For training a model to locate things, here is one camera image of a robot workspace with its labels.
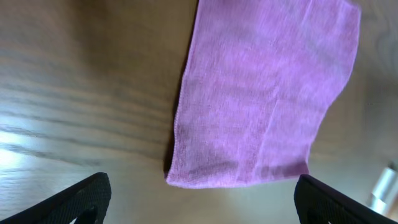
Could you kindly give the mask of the purple microfiber cloth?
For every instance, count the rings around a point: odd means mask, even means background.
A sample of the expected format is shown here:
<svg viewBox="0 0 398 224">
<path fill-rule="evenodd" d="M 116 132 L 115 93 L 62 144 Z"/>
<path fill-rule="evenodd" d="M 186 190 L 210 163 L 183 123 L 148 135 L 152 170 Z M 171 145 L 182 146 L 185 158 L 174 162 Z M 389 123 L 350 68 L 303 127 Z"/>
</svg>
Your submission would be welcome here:
<svg viewBox="0 0 398 224">
<path fill-rule="evenodd" d="M 166 182 L 245 187 L 307 174 L 353 70 L 360 18 L 352 1 L 199 1 Z"/>
</svg>

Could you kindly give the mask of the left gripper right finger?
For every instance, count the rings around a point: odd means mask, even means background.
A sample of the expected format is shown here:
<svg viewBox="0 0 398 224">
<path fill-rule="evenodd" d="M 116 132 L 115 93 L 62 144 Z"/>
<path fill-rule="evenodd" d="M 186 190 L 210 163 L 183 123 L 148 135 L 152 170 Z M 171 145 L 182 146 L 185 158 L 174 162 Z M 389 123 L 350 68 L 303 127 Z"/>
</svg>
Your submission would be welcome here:
<svg viewBox="0 0 398 224">
<path fill-rule="evenodd" d="M 308 174 L 298 179 L 294 203 L 301 224 L 397 224 Z"/>
</svg>

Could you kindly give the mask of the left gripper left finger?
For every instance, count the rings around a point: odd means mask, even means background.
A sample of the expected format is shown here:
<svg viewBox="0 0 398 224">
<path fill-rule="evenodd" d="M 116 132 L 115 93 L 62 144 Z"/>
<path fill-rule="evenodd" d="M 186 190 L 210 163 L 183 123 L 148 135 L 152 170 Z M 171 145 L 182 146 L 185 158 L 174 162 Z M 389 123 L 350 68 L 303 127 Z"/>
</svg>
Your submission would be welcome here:
<svg viewBox="0 0 398 224">
<path fill-rule="evenodd" d="M 110 200 L 109 177 L 97 172 L 1 224 L 103 224 Z"/>
</svg>

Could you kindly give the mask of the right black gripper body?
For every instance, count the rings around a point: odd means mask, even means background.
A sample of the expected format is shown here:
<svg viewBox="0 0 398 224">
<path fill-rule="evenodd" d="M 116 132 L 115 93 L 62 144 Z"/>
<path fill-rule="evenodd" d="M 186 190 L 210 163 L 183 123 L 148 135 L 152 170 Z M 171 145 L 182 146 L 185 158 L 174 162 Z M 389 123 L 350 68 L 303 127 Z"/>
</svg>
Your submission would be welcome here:
<svg viewBox="0 0 398 224">
<path fill-rule="evenodd" d="M 389 216 L 397 205 L 397 163 L 391 161 L 381 172 L 366 205 L 374 212 Z"/>
</svg>

